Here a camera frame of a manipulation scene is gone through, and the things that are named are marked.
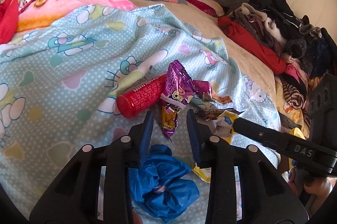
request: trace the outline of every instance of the red cloth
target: red cloth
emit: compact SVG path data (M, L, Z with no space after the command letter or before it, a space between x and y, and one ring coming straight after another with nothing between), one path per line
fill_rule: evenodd
M213 17L217 17L218 15L216 14L214 8L210 7L209 5L198 1L198 0L185 0L186 2L194 5L195 7L199 8L201 11L205 12L208 15L211 15Z
M279 75L285 71L284 59L279 58L273 50L259 44L241 25L226 16L222 16L218 18L218 26L227 37L257 57L274 74Z
M35 0L4 0L0 4L0 44L11 41L19 20L19 14Z

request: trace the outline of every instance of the hello kitty blanket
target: hello kitty blanket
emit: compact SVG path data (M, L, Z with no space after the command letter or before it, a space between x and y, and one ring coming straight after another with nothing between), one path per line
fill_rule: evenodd
M220 95L230 95L233 103L227 107L245 111L243 118L280 127L274 103L228 57L223 40L204 37L162 4L130 11L83 6L7 46L0 52L0 182L26 217L82 145L108 145L143 122L145 112L131 120L122 117L116 96L163 74L173 60L192 79L207 80ZM216 107L200 99L193 103ZM188 107L179 113L172 142L161 132L159 106L151 110L157 121L151 144L168 145L192 166ZM240 147L252 143L238 134L231 140ZM255 145L277 165L274 151ZM209 184L194 173L187 179L196 182L200 198L171 223L204 223ZM161 222L137 211L144 223Z

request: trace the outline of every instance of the blue plastic bag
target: blue plastic bag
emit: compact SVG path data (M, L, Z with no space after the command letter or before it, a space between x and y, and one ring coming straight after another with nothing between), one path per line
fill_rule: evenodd
M166 145L152 145L142 169L129 169L131 195L143 210L164 222L180 216L199 198L192 180L181 179L191 168L172 157Z

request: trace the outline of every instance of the red can lid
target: red can lid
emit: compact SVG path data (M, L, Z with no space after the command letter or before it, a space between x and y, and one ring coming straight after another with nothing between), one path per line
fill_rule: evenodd
M134 117L132 104L129 102L126 96L124 95L117 96L116 103L123 117L126 117L127 119L131 119Z

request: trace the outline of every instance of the bed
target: bed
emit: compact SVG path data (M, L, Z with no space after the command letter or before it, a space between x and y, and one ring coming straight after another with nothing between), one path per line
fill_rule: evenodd
M233 10L248 0L216 1ZM142 122L144 113L132 120L119 115L117 92L164 73L175 59L193 79L208 80L221 95L230 95L228 106L245 111L242 117L280 128L272 71L227 38L217 18L189 3L107 2L110 7L87 3L50 27L18 32L8 47L0 46L0 182L26 217L81 146L107 145ZM195 105L207 107L198 100ZM161 132L159 106L150 109L157 121L151 144L168 145L193 167L187 109L179 114L172 142ZM241 147L252 143L240 135L231 140ZM254 144L277 167L279 155ZM195 181L200 198L170 223L204 223L209 184L194 173L186 178ZM135 207L144 223L160 223Z

